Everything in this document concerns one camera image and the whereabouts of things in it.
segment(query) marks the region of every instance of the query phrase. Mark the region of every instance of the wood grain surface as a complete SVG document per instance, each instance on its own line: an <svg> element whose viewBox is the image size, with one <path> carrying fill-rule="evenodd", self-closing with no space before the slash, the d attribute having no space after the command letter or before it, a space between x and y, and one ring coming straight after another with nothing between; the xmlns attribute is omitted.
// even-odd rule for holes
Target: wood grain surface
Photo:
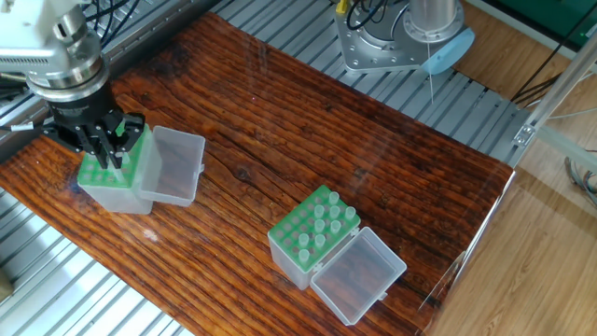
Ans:
<svg viewBox="0 0 597 336"><path fill-rule="evenodd" d="M213 14L114 91L150 125L207 139L195 203L108 213L76 185L80 156L47 138L1 167L0 187L196 334L416 333L512 175ZM268 246L267 231L322 184L409 267L351 328Z"/></svg>

